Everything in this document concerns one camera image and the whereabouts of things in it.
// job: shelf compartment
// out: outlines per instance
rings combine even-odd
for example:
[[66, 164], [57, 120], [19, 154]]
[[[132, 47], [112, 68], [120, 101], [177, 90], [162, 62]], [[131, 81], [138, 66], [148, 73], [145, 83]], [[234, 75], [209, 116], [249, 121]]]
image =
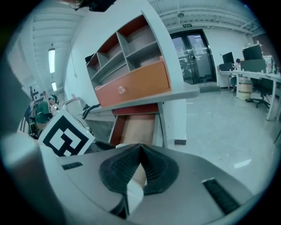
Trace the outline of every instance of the shelf compartment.
[[98, 62], [97, 54], [95, 53], [86, 66], [96, 67], [97, 64], [99, 64], [99, 62]]
[[147, 25], [127, 36], [126, 41], [130, 54], [156, 41], [156, 39], [152, 33], [151, 28]]
[[87, 67], [87, 70], [88, 70], [90, 79], [92, 79], [93, 76], [97, 73], [97, 71], [94, 68], [90, 67], [90, 66]]
[[153, 41], [148, 45], [142, 47], [139, 50], [132, 52], [131, 54], [127, 55], [126, 58], [131, 61], [137, 60], [139, 57], [144, 57], [147, 54], [150, 54], [156, 50], [159, 50], [157, 41]]
[[121, 46], [119, 44], [117, 34], [114, 33], [98, 50], [97, 57], [101, 67], [107, 64], [108, 61], [113, 59], [121, 52]]
[[117, 53], [113, 58], [107, 61], [107, 63], [104, 64], [104, 66], [96, 72], [96, 74], [92, 77], [92, 79], [98, 80], [99, 77], [103, 76], [107, 71], [109, 71], [113, 66], [115, 66], [117, 63], [124, 60], [124, 55], [120, 51]]
[[118, 32], [123, 36], [129, 36], [131, 33], [147, 25], [148, 22], [146, 21], [144, 16], [140, 15], [121, 27]]
[[128, 57], [126, 57], [130, 71], [133, 71], [143, 66], [147, 66], [160, 60], [161, 51], [158, 45], [153, 46], [154, 47], [152, 48], [141, 50], [139, 52], [136, 51], [131, 56], [129, 55]]
[[100, 85], [104, 85], [109, 83], [110, 81], [124, 76], [128, 74], [130, 71], [128, 70], [127, 64], [125, 60], [122, 60], [120, 63], [118, 63], [116, 66], [112, 67], [109, 71], [107, 71], [103, 76], [101, 76], [97, 82]]

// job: orange drawer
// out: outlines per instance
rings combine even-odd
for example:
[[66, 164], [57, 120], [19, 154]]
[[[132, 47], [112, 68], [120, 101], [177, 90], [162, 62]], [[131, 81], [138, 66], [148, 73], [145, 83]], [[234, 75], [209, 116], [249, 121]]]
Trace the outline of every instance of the orange drawer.
[[96, 96], [101, 106], [107, 107], [170, 90], [169, 75], [164, 61], [160, 60], [97, 86]]
[[118, 116], [109, 142], [113, 145], [144, 143], [152, 145], [155, 114]]

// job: office desk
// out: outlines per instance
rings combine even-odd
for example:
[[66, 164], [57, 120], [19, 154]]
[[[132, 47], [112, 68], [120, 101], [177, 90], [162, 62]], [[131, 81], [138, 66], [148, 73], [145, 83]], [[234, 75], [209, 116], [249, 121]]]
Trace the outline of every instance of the office desk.
[[281, 75], [280, 74], [272, 74], [272, 73], [256, 73], [256, 72], [250, 72], [250, 71], [241, 71], [241, 70], [233, 70], [233, 71], [218, 71], [220, 74], [220, 77], [223, 75], [236, 75], [237, 77], [237, 92], [236, 92], [236, 97], [238, 98], [239, 94], [239, 76], [242, 75], [243, 77], [250, 77], [254, 79], [268, 79], [273, 81], [273, 89], [272, 89], [272, 98], [270, 100], [270, 108], [267, 114], [267, 120], [269, 120], [271, 111], [273, 108], [273, 103], [274, 103], [274, 98], [276, 95], [276, 84], [277, 82], [281, 83]]
[[[174, 127], [173, 111], [169, 101], [183, 98], [194, 98], [197, 97], [199, 93], [199, 88], [193, 87], [187, 83], [181, 83], [177, 88], [166, 93], [156, 94], [109, 107], [95, 108], [89, 112], [85, 121], [88, 123], [89, 127], [92, 128], [93, 134], [97, 139], [113, 143], [112, 139], [115, 135], [114, 131], [117, 126], [125, 126], [124, 123], [126, 121], [122, 120], [127, 120], [127, 115], [130, 115], [131, 119], [133, 119], [135, 115], [147, 115], [145, 121], [147, 127], [150, 127], [148, 133], [153, 135], [150, 139], [152, 143], [147, 144], [154, 144], [162, 147], [163, 142], [166, 148], [173, 148], [175, 144], [174, 130], [176, 127]], [[138, 119], [139, 118], [135, 120], [136, 123], [134, 125], [131, 124], [128, 126], [132, 128], [134, 126], [141, 127], [142, 123], [137, 122]]]

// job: open drawer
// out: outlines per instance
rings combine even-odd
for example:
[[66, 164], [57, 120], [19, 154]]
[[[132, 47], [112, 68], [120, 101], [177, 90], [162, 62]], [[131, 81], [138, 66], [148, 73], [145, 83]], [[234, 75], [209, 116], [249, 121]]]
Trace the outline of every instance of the open drawer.
[[159, 114], [117, 116], [109, 143], [151, 144], [163, 146], [163, 134]]

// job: black rubber pad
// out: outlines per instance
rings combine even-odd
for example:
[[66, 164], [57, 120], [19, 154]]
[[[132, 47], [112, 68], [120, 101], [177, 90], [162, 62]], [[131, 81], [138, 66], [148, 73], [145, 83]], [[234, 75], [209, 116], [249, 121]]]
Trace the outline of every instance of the black rubber pad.
[[140, 163], [147, 178], [144, 195], [164, 192], [179, 174], [179, 167], [173, 159], [146, 145], [137, 144], [105, 160], [99, 175], [108, 189], [125, 195], [127, 184]]
[[237, 201], [215, 179], [204, 181], [203, 185], [224, 214], [229, 214], [240, 207]]
[[70, 163], [70, 164], [66, 164], [66, 165], [62, 165], [62, 168], [66, 171], [66, 170], [70, 170], [76, 167], [80, 167], [83, 164], [80, 162], [75, 162], [75, 163]]

